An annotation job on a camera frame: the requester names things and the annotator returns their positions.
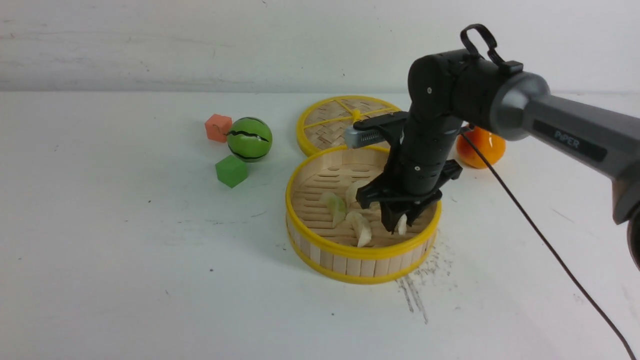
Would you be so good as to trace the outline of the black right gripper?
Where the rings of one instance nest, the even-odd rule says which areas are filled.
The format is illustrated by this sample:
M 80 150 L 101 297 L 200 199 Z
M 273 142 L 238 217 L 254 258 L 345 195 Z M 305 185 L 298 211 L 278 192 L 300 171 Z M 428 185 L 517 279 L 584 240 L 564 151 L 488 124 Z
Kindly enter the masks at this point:
M 433 167 L 406 160 L 399 150 L 391 150 L 382 173 L 357 189 L 356 202 L 362 208 L 379 203 L 381 223 L 393 234 L 403 214 L 407 226 L 412 227 L 432 203 L 441 200 L 441 187 L 457 180 L 462 170 L 453 159 L 437 162 Z

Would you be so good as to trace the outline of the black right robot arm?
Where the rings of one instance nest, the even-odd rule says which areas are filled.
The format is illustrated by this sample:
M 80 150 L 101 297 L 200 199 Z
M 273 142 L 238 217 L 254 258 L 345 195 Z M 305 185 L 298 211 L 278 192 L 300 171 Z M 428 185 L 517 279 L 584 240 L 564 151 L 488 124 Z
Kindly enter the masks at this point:
M 356 192 L 361 208 L 380 205 L 387 231 L 402 215 L 413 223 L 460 175 L 447 157 L 468 123 L 506 141 L 533 136 L 608 177 L 613 221 L 627 223 L 630 255 L 639 264 L 638 118 L 552 95 L 546 80 L 521 63 L 493 62 L 464 49 L 417 59 L 407 88 L 408 111 L 357 121 L 345 132 L 350 149 L 390 145 L 382 173 Z

